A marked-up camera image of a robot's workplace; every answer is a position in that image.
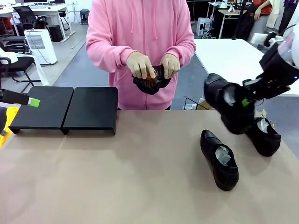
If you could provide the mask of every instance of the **floor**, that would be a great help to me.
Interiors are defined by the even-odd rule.
[[[75,31],[75,34],[70,36],[70,38],[66,42],[52,42],[58,62],[54,65],[43,66],[43,71],[50,85],[53,85],[55,83],[55,81],[70,63],[70,61],[73,59],[73,57],[86,42],[86,32],[88,26],[82,26],[80,24],[72,24],[71,26]],[[32,65],[27,70],[27,73],[32,80],[39,80],[39,76],[34,65]],[[18,78],[19,80],[26,79],[22,72],[20,73],[20,75],[22,76]],[[21,92],[21,90],[26,86],[25,83],[16,83],[10,77],[1,78],[1,81],[3,88],[16,92]],[[38,82],[35,83],[35,85],[40,86],[42,84]]]
[[[191,63],[180,71],[171,109],[181,110],[186,97],[198,102],[203,94],[203,82],[206,76],[206,71],[198,58],[194,56]],[[54,86],[108,86],[108,74],[93,65],[83,46],[54,83]],[[284,141],[299,158],[298,108],[298,97],[276,97],[257,106],[257,110],[260,112],[263,109],[266,110],[267,118],[275,123],[276,131],[283,136]]]

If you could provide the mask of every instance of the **person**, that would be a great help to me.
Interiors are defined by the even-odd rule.
[[[253,0],[253,4],[257,6],[254,15],[254,25],[250,31],[248,42],[252,39],[254,33],[263,34],[267,31],[267,22],[272,10],[270,0]]]
[[[285,9],[278,29],[279,34],[283,35],[284,30],[288,27],[297,5],[298,0],[285,0]]]
[[[186,0],[93,0],[86,51],[99,69],[109,72],[121,110],[165,110],[174,98],[181,67],[196,45]],[[141,92],[133,78],[155,77],[164,66],[170,83],[155,95]]]

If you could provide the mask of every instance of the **glove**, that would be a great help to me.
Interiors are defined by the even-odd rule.
[[[258,18],[260,18],[261,12],[262,12],[261,8],[257,8],[253,18],[254,21],[257,21]]]
[[[150,63],[149,57],[139,52],[133,52],[129,55],[127,58],[127,66],[134,77],[146,79],[148,70],[150,77],[156,78],[155,70]]]
[[[172,78],[179,70],[179,59],[172,54],[165,54],[160,62],[164,67],[164,78]]]

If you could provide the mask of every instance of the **black tray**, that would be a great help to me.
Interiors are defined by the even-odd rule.
[[[62,130],[112,130],[115,134],[117,88],[77,87]]]
[[[62,130],[73,92],[72,87],[32,87],[28,95],[40,100],[39,107],[22,105],[9,126],[10,130],[15,134],[20,129]]]

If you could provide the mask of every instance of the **black shoe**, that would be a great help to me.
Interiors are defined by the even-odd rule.
[[[224,99],[224,92],[228,88],[234,89],[233,105],[228,104]],[[244,134],[250,128],[254,121],[254,101],[243,106],[245,95],[240,85],[230,83],[221,76],[211,73],[205,79],[204,94],[207,103],[221,114],[221,120],[231,133]]]
[[[263,132],[257,126],[257,123],[262,119],[265,119],[269,124],[267,128],[268,133]],[[273,129],[266,118],[255,118],[253,125],[246,134],[252,141],[258,153],[263,156],[273,156],[280,147],[281,135]]]
[[[227,166],[224,166],[216,158],[216,150],[220,146],[225,147],[228,150],[228,155],[231,157]],[[239,180],[239,171],[232,150],[226,145],[223,145],[223,143],[209,130],[202,131],[200,147],[205,157],[212,164],[213,175],[217,187],[225,191],[232,190]]]

